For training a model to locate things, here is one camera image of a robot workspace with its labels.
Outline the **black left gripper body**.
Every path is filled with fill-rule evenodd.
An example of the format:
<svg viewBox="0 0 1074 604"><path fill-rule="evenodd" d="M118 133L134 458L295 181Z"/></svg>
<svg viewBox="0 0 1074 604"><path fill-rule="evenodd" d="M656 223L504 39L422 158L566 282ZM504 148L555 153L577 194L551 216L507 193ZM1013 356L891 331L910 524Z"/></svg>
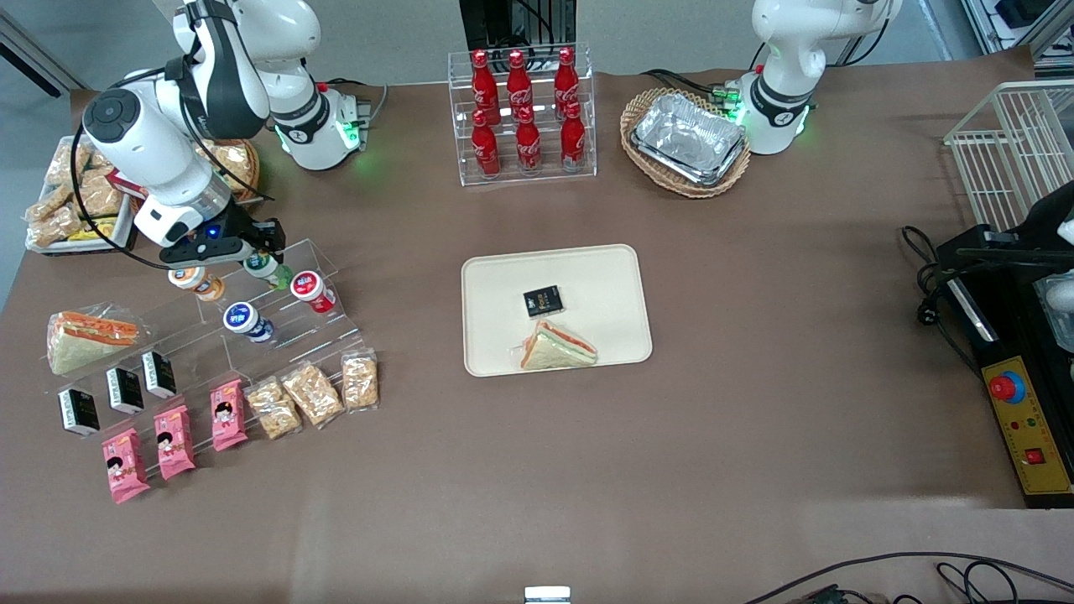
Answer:
<svg viewBox="0 0 1074 604"><path fill-rule="evenodd" d="M1069 182L1034 203L1024 222L983 238L977 247L959 246L957 259L971 264L1070 271L1072 206L1073 183Z"/></svg>

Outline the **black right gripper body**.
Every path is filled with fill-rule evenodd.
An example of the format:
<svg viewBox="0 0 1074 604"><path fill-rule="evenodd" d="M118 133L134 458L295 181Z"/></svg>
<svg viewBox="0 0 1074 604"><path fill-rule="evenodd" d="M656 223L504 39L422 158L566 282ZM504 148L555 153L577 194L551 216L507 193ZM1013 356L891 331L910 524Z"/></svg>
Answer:
<svg viewBox="0 0 1074 604"><path fill-rule="evenodd" d="M285 249L284 226L275 218L256 221L249 214L220 214L214 228L215 258L246 258L266 248Z"/></svg>

